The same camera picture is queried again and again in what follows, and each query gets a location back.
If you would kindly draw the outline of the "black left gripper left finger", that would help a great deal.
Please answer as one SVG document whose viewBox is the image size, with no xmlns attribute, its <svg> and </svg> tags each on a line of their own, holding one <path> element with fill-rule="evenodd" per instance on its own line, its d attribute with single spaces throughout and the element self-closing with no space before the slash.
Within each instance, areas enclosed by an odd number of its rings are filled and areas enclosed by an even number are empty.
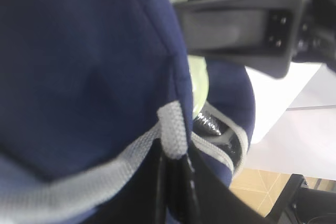
<svg viewBox="0 0 336 224">
<path fill-rule="evenodd" d="M 166 158 L 156 139 L 125 186 L 90 218 L 91 223 L 164 223 Z"/>
</svg>

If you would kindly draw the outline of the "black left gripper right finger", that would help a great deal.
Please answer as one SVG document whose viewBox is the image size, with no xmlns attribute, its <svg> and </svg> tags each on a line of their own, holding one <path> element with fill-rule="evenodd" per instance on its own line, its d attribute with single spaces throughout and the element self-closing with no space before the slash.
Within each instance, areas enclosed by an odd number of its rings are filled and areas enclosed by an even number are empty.
<svg viewBox="0 0 336 224">
<path fill-rule="evenodd" d="M 167 163 L 168 223 L 262 223 L 262 216 L 225 184 L 230 170 L 195 144 Z"/>
</svg>

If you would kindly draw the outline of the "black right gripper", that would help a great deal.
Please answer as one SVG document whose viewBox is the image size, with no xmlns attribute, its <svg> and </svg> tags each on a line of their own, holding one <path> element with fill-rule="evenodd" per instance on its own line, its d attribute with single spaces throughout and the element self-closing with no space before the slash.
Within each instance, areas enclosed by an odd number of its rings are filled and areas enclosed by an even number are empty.
<svg viewBox="0 0 336 224">
<path fill-rule="evenodd" d="M 335 0 L 185 0 L 174 8 L 190 55 L 274 78 L 292 62 L 335 68 Z"/>
</svg>

